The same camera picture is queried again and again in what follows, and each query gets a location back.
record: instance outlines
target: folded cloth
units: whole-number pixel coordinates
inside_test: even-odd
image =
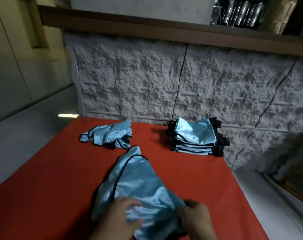
[[[81,134],[79,140],[81,142],[92,141],[96,145],[105,145],[112,149],[115,149],[115,147],[129,149],[129,138],[133,136],[130,126],[130,120],[111,125],[95,126]]]
[[[221,124],[216,117],[193,123],[178,118],[177,121],[169,121],[165,133],[170,136],[171,149],[175,152],[222,157],[224,147],[230,145],[230,142],[218,133],[217,128],[220,128]]]
[[[164,240],[172,234],[184,234],[175,214],[178,207],[185,206],[184,202],[167,190],[138,146],[119,157],[107,180],[99,186],[92,220],[98,221],[108,204],[120,196],[142,202],[142,206],[126,210],[128,222],[144,220],[134,233],[136,239]]]

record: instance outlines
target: person's left hand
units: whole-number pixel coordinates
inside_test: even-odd
[[[142,219],[135,222],[127,222],[125,211],[133,205],[141,206],[142,203],[133,198],[123,197],[112,202],[88,240],[130,239],[135,230],[140,228],[143,223]]]

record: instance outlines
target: floor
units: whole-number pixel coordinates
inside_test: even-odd
[[[0,184],[78,114],[74,86],[0,122]],[[303,203],[256,173],[234,172],[270,240],[303,240]]]

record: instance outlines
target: red tablecloth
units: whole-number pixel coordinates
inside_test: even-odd
[[[74,120],[0,185],[0,240],[89,235],[93,192],[125,150],[81,143],[79,134],[113,122]],[[172,152],[165,129],[133,123],[130,142],[140,146],[167,188],[205,203],[220,240],[268,239],[223,158]]]

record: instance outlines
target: brown wooden ledge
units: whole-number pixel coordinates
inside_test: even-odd
[[[45,26],[303,56],[303,38],[250,29],[38,6]]]

